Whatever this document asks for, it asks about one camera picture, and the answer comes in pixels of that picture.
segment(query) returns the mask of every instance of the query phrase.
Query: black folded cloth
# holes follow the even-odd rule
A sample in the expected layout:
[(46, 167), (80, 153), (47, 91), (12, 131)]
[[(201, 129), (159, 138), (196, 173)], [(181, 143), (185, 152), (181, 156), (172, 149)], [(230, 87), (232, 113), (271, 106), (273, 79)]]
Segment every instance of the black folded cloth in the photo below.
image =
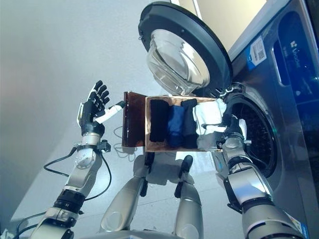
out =
[(167, 143), (171, 147), (180, 147), (183, 143), (183, 121), (185, 109), (171, 106), (167, 124)]
[(163, 142), (167, 135), (169, 105), (163, 100), (151, 100), (150, 141)]
[(193, 108), (197, 105), (196, 99), (183, 101), (180, 104), (185, 109), (183, 124), (184, 148), (197, 148), (196, 122), (193, 117)]

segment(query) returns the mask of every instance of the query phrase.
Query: sticker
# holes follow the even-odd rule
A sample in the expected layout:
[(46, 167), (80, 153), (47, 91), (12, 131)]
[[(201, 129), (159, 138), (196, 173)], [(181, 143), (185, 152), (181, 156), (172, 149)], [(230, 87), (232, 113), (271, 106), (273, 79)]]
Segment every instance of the sticker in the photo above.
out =
[(267, 59), (263, 38), (259, 36), (249, 47), (245, 49), (248, 69), (252, 70)]
[(306, 239), (309, 239), (309, 234), (308, 234), (308, 229), (307, 226), (301, 222), (299, 222), (297, 219), (294, 217), (290, 216), (288, 213), (286, 213), (287, 216), (290, 218), (290, 220), (293, 222), (295, 227), (298, 229), (298, 231), (304, 235)]

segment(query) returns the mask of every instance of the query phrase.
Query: humanoid robot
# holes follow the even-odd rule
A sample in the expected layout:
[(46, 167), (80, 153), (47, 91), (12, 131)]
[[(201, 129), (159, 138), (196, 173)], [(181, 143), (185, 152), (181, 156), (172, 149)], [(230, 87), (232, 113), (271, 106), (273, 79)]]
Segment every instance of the humanoid robot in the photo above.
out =
[[(34, 229), (31, 239), (72, 239), (81, 206), (90, 193), (102, 164), (102, 151), (110, 146), (102, 140), (103, 122), (122, 108), (119, 104), (106, 108), (109, 101), (102, 81), (95, 84), (87, 102), (81, 104), (78, 123), (82, 142), (77, 147), (76, 165), (53, 207), (49, 208)], [(284, 211), (276, 207), (272, 190), (245, 152), (249, 140), (244, 140), (236, 117), (219, 142), (220, 155), (226, 165), (224, 179), (229, 207), (242, 214), (244, 238), (302, 239)], [(118, 192), (101, 221), (100, 233), (87, 239), (202, 239), (203, 218), (199, 194), (189, 175), (192, 157), (186, 156), (179, 172), (175, 196), (180, 198), (174, 231), (165, 234), (155, 231), (132, 231), (130, 224), (136, 212), (139, 196), (145, 196), (146, 177), (152, 170), (154, 153), (147, 153), (144, 167), (138, 170)]]

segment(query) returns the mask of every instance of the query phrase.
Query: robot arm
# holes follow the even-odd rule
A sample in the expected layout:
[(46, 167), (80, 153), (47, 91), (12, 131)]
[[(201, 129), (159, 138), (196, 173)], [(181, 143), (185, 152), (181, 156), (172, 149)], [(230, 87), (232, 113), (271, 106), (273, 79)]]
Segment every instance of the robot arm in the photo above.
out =
[(77, 147), (75, 167), (53, 207), (46, 211), (33, 231), (31, 239), (74, 237), (70, 228), (75, 225), (85, 198), (95, 183), (97, 171), (102, 164), (101, 152), (110, 150), (107, 141), (101, 141), (105, 130), (102, 122), (106, 119), (99, 122), (96, 120), (98, 115), (108, 115), (109, 110), (114, 108), (105, 110), (105, 104), (109, 101), (106, 88), (102, 81), (97, 82), (89, 93), (87, 102), (80, 105), (77, 121), (82, 131), (82, 142)]
[(237, 119), (232, 119), (225, 139), (222, 151), (228, 167), (224, 179), (228, 206), (242, 214), (245, 238), (304, 238), (287, 214), (274, 204), (270, 185), (244, 150), (245, 143), (250, 142), (240, 134)]

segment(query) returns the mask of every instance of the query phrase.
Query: washing machine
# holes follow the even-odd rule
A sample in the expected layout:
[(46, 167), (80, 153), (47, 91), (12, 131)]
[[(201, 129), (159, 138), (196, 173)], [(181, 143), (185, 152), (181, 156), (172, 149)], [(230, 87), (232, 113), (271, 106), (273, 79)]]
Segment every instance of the washing machine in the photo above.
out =
[(227, 113), (246, 121), (247, 138), (252, 140), (249, 154), (267, 177), (275, 203), (306, 238), (315, 239), (319, 4), (286, 2), (232, 61), (203, 21), (171, 3), (148, 5), (139, 34), (148, 66), (167, 91), (222, 98)]

